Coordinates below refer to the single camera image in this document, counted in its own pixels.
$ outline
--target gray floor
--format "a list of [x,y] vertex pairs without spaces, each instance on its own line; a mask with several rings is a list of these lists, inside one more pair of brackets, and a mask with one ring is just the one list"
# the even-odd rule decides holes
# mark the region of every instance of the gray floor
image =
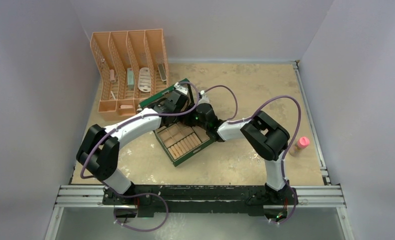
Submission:
[[[164,214],[132,219],[131,226],[147,229]],[[135,232],[114,224],[112,208],[65,208],[57,240],[344,240],[335,208],[298,208],[283,225],[246,214],[170,213],[162,228]]]

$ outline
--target plywood surface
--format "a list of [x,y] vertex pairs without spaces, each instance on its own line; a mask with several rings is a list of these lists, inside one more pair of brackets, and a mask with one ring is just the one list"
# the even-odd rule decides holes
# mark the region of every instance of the plywood surface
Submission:
[[[170,84],[189,79],[199,90],[226,85],[237,96],[236,119],[248,117],[266,100],[277,95],[295,97],[302,107],[298,137],[307,136],[311,145],[299,157],[287,155],[286,174],[292,185],[324,185],[302,95],[292,65],[280,64],[170,64]],[[104,121],[97,112],[102,85],[94,100],[87,129],[93,124],[104,127],[115,122]],[[220,119],[233,115],[235,103],[224,88],[208,92],[215,114]],[[279,99],[263,109],[290,135],[297,123],[298,111],[289,99]],[[97,184],[96,179],[81,179],[82,165],[77,162],[72,184]],[[245,139],[216,142],[184,163],[174,167],[152,132],[127,144],[119,152],[118,168],[136,184],[189,185],[262,185],[266,181],[264,160]]]

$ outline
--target beige organizer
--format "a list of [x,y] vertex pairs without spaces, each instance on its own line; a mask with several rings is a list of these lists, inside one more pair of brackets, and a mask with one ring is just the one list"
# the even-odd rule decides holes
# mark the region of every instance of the beige organizer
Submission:
[[210,139],[202,128],[189,127],[181,123],[173,124],[168,128],[161,127],[156,134],[169,151],[173,162]]
[[[106,121],[134,116],[141,101],[168,87],[168,58],[162,29],[94,32],[90,47],[103,82],[98,112]],[[165,67],[166,82],[161,79],[159,64]],[[150,92],[138,88],[139,70],[145,67],[150,71]],[[134,90],[127,85],[128,68],[134,73]],[[110,70],[115,70],[116,82],[111,82]],[[132,107],[121,108],[121,105]]]

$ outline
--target green box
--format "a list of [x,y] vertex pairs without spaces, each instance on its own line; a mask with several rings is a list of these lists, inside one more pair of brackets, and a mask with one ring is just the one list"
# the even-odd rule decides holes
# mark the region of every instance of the green box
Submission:
[[[185,78],[180,82],[189,82],[189,80]],[[195,90],[190,85],[187,86],[189,101],[193,104],[195,102],[193,98]],[[147,105],[158,101],[174,89],[174,85],[171,85],[148,99],[143,100],[139,105],[144,109]],[[206,135],[205,130],[201,127],[189,127],[181,123],[175,123],[168,127],[160,127],[153,131],[153,133],[175,167],[215,142]]]

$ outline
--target clear bottle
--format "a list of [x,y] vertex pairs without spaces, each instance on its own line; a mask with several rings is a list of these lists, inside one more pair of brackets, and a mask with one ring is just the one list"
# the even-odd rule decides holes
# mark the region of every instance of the clear bottle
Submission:
[[310,140],[306,136],[299,138],[289,149],[290,155],[296,157],[304,148],[308,147],[309,144]]

